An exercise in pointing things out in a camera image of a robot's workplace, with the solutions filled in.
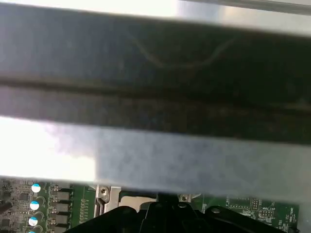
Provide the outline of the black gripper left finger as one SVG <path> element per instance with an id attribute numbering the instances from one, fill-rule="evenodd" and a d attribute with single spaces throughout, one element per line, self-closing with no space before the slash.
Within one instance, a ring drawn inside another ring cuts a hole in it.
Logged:
<path id="1" fill-rule="evenodd" d="M 167 202 L 154 201 L 137 212 L 120 206 L 72 229 L 70 233 L 163 233 L 166 231 Z"/>

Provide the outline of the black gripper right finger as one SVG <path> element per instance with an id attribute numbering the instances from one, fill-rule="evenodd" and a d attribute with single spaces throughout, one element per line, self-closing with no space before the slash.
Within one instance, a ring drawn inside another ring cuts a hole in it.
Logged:
<path id="1" fill-rule="evenodd" d="M 297 233 L 299 206 L 255 197 L 180 195 L 185 233 Z"/>

